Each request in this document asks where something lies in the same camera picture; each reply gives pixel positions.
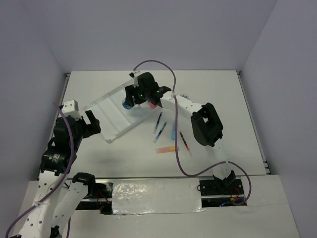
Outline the blue round jar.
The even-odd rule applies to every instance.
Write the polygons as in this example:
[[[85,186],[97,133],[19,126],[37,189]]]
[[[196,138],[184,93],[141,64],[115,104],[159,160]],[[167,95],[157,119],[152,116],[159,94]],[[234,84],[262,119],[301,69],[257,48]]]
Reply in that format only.
[[[126,103],[126,100],[125,100],[125,99],[122,101],[122,106],[123,106],[125,109],[127,109],[127,110],[130,110],[130,109],[133,108],[133,107],[129,106],[129,105]]]
[[[188,95],[186,95],[186,94],[181,94],[180,95],[181,97],[183,97],[183,98],[185,98],[185,99],[187,99],[187,100],[189,100],[190,98],[189,98],[189,96]]]

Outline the blue ink refill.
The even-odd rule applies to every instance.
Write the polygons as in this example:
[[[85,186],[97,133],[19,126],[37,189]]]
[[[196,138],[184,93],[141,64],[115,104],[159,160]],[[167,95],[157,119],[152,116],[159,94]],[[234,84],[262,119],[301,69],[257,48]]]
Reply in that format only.
[[[162,117],[162,112],[160,112],[160,114],[158,116],[158,119],[157,119],[157,122],[156,122],[156,125],[155,125],[155,128],[154,128],[154,134],[156,134],[156,132],[157,132],[161,117]]]
[[[159,137],[161,136],[162,132],[164,131],[165,127],[166,127],[167,122],[165,121],[162,128],[160,129],[160,131],[158,132],[158,134],[156,135],[156,137],[154,138],[154,143],[157,143]]]

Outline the blue highlighter stick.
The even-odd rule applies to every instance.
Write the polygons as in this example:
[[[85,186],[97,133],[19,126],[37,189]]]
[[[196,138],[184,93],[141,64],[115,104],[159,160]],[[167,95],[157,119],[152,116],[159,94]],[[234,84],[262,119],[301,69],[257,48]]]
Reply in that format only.
[[[172,125],[172,131],[171,131],[171,140],[175,141],[176,140],[176,136],[177,136],[177,129],[176,129],[176,121],[173,122]]]

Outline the orange highlighter stick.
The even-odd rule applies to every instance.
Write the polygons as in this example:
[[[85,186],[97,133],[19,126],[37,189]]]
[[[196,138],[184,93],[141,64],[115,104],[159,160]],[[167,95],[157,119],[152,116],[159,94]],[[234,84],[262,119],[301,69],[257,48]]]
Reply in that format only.
[[[161,147],[161,148],[157,148],[156,149],[156,153],[157,154],[161,154],[161,153],[169,153],[169,152],[175,152],[175,151],[179,151],[179,147],[175,147],[173,146],[167,146],[167,147]]]

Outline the red ink refill tube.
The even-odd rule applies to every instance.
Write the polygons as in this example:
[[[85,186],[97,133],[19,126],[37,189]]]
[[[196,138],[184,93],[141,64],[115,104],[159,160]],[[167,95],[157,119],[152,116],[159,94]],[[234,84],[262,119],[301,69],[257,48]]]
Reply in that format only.
[[[183,141],[183,143],[184,143],[184,146],[186,147],[186,150],[187,150],[189,156],[192,156],[192,152],[191,152],[191,150],[190,150],[190,148],[189,148],[189,146],[188,146],[188,143],[186,142],[186,140],[185,140],[185,138],[184,138],[183,133],[182,133],[181,131],[179,131],[179,134],[180,134],[180,136],[181,136],[181,139],[182,139],[182,141]]]

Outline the pink capped clear tube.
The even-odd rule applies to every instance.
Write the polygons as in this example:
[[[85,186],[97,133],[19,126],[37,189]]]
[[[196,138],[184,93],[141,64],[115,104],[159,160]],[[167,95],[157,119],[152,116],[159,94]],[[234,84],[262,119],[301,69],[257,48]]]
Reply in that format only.
[[[153,103],[151,103],[151,102],[149,102],[149,105],[150,105],[151,109],[155,109],[155,108],[157,108],[157,105],[154,105],[154,104],[153,104]]]

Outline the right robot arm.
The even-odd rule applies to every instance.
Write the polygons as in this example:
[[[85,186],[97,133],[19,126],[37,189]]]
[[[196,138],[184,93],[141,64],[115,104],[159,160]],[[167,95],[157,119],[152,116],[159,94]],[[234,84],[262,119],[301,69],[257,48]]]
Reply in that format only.
[[[188,174],[183,168],[181,173],[187,177],[197,177],[211,170],[215,188],[221,194],[228,193],[236,179],[235,172],[230,169],[228,157],[222,147],[223,124],[211,103],[199,104],[175,93],[174,88],[160,87],[150,72],[133,71],[129,74],[133,84],[125,87],[124,106],[132,108],[144,102],[169,109],[175,113],[175,122],[183,116],[191,123],[195,140],[206,149],[214,159],[214,164],[194,175]]]

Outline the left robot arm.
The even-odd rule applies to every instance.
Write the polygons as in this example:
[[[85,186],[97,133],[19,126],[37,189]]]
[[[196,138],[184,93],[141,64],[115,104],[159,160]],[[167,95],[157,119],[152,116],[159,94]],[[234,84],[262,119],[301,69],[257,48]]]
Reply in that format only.
[[[60,197],[64,182],[77,158],[77,151],[84,138],[101,132],[100,122],[92,111],[86,111],[90,123],[80,115],[72,115],[59,109],[53,137],[43,153],[39,180],[32,206],[22,213],[13,224],[26,218],[17,238],[61,238],[80,201],[93,197],[97,192],[95,176],[77,173],[66,194]]]

